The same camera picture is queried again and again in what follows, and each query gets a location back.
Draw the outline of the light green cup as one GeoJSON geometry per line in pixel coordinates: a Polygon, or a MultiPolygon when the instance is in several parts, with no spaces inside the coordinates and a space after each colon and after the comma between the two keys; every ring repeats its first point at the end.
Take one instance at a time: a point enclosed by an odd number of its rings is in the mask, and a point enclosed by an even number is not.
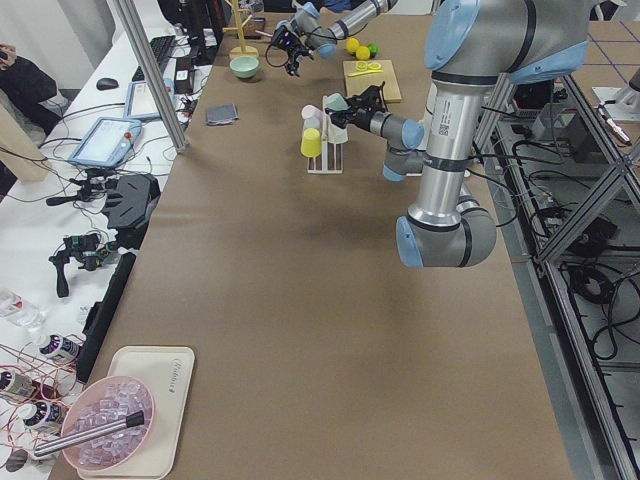
{"type": "Polygon", "coordinates": [[[325,108],[331,111],[340,112],[348,110],[349,104],[340,93],[333,93],[325,98],[325,108]]]}

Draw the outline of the pink cup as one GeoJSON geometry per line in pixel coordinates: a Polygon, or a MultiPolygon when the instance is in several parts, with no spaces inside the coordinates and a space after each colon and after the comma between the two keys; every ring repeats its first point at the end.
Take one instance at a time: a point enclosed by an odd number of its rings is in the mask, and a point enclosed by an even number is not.
{"type": "Polygon", "coordinates": [[[323,116],[323,111],[314,105],[307,104],[301,109],[301,117],[303,120],[316,118],[317,120],[322,121],[323,116]]]}

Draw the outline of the white cup on rack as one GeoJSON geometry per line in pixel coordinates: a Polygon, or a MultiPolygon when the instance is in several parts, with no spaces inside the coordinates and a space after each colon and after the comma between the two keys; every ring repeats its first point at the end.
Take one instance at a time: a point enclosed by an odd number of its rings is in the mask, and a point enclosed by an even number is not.
{"type": "Polygon", "coordinates": [[[340,128],[331,121],[327,123],[327,141],[331,144],[341,145],[348,141],[346,128],[340,128]]]}

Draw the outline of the pale blue cup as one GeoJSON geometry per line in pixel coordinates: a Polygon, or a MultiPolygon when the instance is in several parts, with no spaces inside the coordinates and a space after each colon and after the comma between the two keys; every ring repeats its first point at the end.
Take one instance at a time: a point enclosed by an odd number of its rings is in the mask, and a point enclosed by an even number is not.
{"type": "Polygon", "coordinates": [[[303,120],[303,130],[315,129],[320,131],[322,129],[322,121],[315,116],[311,116],[303,120]]]}

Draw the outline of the yellow cup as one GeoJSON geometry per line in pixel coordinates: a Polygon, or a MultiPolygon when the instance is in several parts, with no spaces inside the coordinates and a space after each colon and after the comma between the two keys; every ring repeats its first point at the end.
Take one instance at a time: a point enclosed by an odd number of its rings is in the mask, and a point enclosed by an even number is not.
{"type": "Polygon", "coordinates": [[[316,128],[306,128],[303,131],[300,144],[300,152],[306,158],[315,158],[321,155],[321,133],[316,128]]]}

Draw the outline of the white cup holder rack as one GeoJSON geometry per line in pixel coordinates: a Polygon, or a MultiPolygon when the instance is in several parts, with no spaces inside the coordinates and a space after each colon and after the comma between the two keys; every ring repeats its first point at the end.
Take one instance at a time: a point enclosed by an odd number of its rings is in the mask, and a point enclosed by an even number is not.
{"type": "Polygon", "coordinates": [[[344,164],[344,152],[343,147],[346,143],[341,145],[331,144],[327,141],[327,123],[330,121],[329,109],[325,108],[325,98],[322,98],[322,107],[319,108],[323,111],[324,116],[322,120],[321,133],[321,155],[315,158],[306,158],[307,172],[309,174],[341,174],[344,164]]]}

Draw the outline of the wooden cutting board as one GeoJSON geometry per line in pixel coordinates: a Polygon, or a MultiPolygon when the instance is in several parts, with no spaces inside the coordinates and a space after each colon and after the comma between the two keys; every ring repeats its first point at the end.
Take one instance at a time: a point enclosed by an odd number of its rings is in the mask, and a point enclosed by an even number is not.
{"type": "Polygon", "coordinates": [[[395,75],[393,62],[391,60],[373,60],[373,61],[343,61],[343,73],[345,77],[345,91],[347,97],[352,97],[363,93],[370,86],[383,86],[382,93],[386,103],[399,103],[402,101],[402,94],[395,75]],[[348,78],[347,74],[354,72],[358,64],[379,63],[382,73],[364,75],[354,78],[348,78]]]}

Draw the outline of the wooden mug tree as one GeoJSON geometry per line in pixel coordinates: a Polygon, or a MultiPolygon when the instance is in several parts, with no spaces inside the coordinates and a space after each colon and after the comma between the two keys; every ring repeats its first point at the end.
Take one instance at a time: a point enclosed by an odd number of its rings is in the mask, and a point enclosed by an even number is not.
{"type": "Polygon", "coordinates": [[[252,19],[252,14],[247,9],[241,8],[238,0],[225,0],[225,3],[231,9],[233,25],[224,27],[223,31],[225,33],[235,33],[238,38],[238,45],[230,50],[229,58],[235,59],[241,56],[257,58],[259,56],[258,50],[247,44],[244,34],[244,27],[252,19]]]}

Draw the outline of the green bowl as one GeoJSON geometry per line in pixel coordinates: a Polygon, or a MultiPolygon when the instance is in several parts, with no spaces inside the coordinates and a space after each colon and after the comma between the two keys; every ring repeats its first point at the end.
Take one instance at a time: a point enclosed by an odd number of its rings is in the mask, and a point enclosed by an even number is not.
{"type": "Polygon", "coordinates": [[[241,80],[253,78],[260,67],[260,61],[257,57],[243,55],[230,60],[229,68],[232,74],[241,80]]]}

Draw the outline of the green lime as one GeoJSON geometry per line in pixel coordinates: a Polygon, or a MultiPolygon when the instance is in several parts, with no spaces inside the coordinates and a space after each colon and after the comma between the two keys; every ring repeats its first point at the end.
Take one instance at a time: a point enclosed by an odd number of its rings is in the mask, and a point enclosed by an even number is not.
{"type": "Polygon", "coordinates": [[[375,58],[378,55],[378,46],[374,43],[367,45],[371,58],[375,58]]]}

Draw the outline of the yellow lemon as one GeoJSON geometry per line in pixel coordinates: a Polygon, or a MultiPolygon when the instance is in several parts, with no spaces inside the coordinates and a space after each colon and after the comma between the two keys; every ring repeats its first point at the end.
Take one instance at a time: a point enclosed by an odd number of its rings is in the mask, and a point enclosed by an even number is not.
{"type": "Polygon", "coordinates": [[[350,55],[355,55],[356,51],[358,50],[358,48],[360,47],[360,42],[357,38],[355,37],[349,37],[345,43],[344,43],[344,47],[345,50],[350,54],[350,55]]]}

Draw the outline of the grey folded cloth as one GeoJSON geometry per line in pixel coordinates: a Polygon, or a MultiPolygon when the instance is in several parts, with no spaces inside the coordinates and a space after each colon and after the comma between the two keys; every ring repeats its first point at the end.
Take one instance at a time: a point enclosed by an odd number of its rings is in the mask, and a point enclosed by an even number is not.
{"type": "Polygon", "coordinates": [[[206,109],[205,122],[208,126],[229,125],[238,120],[234,103],[210,106],[206,109]]]}

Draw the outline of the black keyboard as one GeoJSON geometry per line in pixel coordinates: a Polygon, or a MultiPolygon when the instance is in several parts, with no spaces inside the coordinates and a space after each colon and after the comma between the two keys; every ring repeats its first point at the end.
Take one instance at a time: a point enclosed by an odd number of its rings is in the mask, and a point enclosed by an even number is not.
{"type": "Polygon", "coordinates": [[[174,35],[158,36],[150,40],[149,45],[161,73],[165,71],[172,56],[174,43],[174,35]]]}

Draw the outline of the black computer mouse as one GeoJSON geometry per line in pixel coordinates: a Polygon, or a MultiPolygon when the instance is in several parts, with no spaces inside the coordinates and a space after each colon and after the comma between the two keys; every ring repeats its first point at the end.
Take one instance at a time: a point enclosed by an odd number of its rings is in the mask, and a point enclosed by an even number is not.
{"type": "Polygon", "coordinates": [[[119,82],[116,79],[110,78],[110,77],[100,78],[96,82],[96,89],[98,91],[113,90],[113,89],[117,89],[118,87],[119,87],[119,82]]]}

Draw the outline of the teach pendant tablet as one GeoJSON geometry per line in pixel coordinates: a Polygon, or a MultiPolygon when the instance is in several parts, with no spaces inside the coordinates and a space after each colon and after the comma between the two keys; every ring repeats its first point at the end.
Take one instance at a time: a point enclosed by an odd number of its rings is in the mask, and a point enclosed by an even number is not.
{"type": "Polygon", "coordinates": [[[67,161],[85,167],[114,167],[132,150],[141,131],[140,120],[100,117],[67,161]]]}

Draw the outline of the person in black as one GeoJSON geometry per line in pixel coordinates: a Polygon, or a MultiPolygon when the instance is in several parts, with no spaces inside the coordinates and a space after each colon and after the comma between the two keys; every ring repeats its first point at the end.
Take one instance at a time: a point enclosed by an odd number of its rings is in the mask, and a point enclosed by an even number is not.
{"type": "Polygon", "coordinates": [[[16,47],[1,44],[1,89],[29,120],[50,134],[61,117],[44,106],[59,93],[53,78],[35,63],[17,54],[16,47]]]}

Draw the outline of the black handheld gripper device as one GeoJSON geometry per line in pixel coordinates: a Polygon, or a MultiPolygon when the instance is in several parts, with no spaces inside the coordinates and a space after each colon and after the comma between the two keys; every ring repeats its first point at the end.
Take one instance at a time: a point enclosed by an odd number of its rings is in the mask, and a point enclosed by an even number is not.
{"type": "Polygon", "coordinates": [[[63,238],[63,248],[58,249],[49,261],[56,269],[56,293],[59,298],[69,295],[69,286],[65,276],[65,265],[74,258],[80,263],[79,269],[95,271],[108,256],[116,252],[119,247],[117,241],[102,242],[98,233],[71,235],[63,238]]]}

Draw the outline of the black bar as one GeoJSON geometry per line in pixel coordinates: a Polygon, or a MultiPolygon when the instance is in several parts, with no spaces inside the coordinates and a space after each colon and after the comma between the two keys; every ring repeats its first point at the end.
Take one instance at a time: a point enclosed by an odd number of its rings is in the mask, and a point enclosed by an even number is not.
{"type": "Polygon", "coordinates": [[[135,261],[133,253],[121,256],[103,299],[94,303],[86,317],[82,331],[85,341],[76,360],[76,379],[81,384],[89,380],[135,261]]]}

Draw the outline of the cream plastic tray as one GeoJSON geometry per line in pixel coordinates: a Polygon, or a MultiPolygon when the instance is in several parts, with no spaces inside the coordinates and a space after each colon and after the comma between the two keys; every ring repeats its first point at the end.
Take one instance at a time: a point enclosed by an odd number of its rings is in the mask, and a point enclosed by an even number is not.
{"type": "Polygon", "coordinates": [[[154,400],[151,424],[139,448],[123,463],[82,479],[162,479],[174,463],[195,354],[189,347],[125,346],[113,356],[107,374],[142,381],[154,400]]]}

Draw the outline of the purple label bottle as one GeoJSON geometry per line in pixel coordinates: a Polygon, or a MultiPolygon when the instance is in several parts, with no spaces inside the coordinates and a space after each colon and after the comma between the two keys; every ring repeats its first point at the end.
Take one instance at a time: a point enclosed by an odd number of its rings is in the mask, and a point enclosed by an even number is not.
{"type": "Polygon", "coordinates": [[[81,352],[78,343],[58,334],[41,335],[36,347],[41,355],[57,364],[76,361],[81,352]]]}
{"type": "Polygon", "coordinates": [[[21,405],[16,413],[27,429],[44,434],[58,435],[64,423],[67,407],[49,401],[36,401],[21,405]]]}

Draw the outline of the plastic water bottle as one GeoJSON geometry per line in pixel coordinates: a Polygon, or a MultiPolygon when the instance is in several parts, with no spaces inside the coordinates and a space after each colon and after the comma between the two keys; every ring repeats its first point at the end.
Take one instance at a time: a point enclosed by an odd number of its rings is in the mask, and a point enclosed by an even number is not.
{"type": "Polygon", "coordinates": [[[1,289],[1,318],[27,329],[40,328],[45,321],[36,305],[6,288],[1,289]]]}

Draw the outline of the pink bowl of ice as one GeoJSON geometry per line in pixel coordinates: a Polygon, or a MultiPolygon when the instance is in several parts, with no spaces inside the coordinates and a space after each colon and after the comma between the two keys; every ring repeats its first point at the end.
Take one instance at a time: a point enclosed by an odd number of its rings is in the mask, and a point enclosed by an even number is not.
{"type": "Polygon", "coordinates": [[[80,470],[101,471],[115,467],[141,448],[153,423],[155,402],[149,388],[138,378],[109,376],[87,387],[66,413],[61,434],[104,426],[142,412],[144,423],[86,441],[62,451],[80,470]]]}

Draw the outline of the aluminium frame post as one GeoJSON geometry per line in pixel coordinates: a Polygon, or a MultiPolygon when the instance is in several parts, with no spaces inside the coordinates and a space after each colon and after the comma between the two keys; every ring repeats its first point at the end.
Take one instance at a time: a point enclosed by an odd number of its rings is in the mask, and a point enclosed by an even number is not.
{"type": "Polygon", "coordinates": [[[188,145],[178,122],[162,74],[151,50],[144,26],[132,0],[114,0],[116,13],[122,23],[134,55],[145,76],[160,118],[177,153],[182,153],[188,145]]]}

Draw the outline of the black stand bracket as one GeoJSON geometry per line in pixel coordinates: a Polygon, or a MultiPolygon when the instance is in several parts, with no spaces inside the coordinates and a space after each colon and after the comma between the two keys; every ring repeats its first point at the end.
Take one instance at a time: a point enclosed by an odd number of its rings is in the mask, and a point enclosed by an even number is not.
{"type": "Polygon", "coordinates": [[[116,231],[119,246],[141,247],[159,198],[159,183],[151,174],[122,176],[107,192],[101,213],[107,217],[107,227],[116,231]]]}

